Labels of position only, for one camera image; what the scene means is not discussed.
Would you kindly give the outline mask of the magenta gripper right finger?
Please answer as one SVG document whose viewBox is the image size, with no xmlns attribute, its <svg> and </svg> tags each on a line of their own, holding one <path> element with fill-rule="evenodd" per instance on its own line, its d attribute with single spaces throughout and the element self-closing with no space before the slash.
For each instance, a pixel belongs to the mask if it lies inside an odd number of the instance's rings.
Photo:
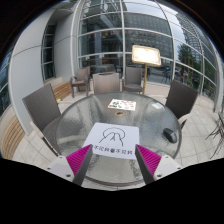
<svg viewBox="0 0 224 224">
<path fill-rule="evenodd" d="M 182 169 L 169 155 L 160 156 L 140 145 L 136 146 L 135 155 L 146 184 L 157 181 Z"/>
</svg>

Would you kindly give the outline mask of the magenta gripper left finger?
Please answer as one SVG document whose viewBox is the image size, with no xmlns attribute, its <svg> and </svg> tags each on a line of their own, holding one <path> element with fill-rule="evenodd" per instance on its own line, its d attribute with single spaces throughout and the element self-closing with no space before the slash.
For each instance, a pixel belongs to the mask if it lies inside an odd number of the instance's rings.
<svg viewBox="0 0 224 224">
<path fill-rule="evenodd" d="M 58 156 L 46 170 L 81 186 L 92 158 L 92 145 L 87 145 L 68 156 Z"/>
</svg>

